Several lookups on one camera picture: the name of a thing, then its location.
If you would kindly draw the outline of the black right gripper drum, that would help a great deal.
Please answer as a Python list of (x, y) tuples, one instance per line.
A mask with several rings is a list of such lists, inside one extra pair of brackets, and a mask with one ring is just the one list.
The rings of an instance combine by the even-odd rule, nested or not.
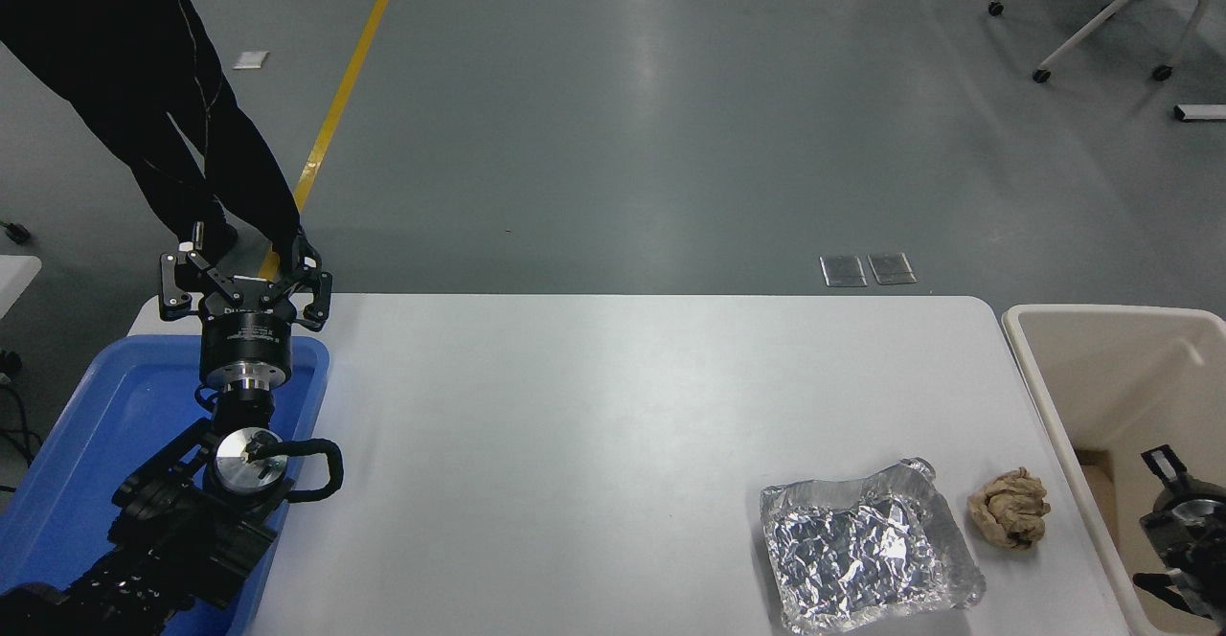
[(1140, 528), (1168, 570), (1224, 570), (1222, 498), (1186, 499), (1143, 515)]

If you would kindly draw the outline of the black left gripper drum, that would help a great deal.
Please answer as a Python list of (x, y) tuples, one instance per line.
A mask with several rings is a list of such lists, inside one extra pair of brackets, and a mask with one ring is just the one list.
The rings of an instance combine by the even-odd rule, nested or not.
[(211, 294), (199, 305), (202, 335), (202, 375), (237, 364), (275, 366), (292, 374), (292, 321), (294, 305), (283, 299), (271, 308), (232, 308), (226, 297)]

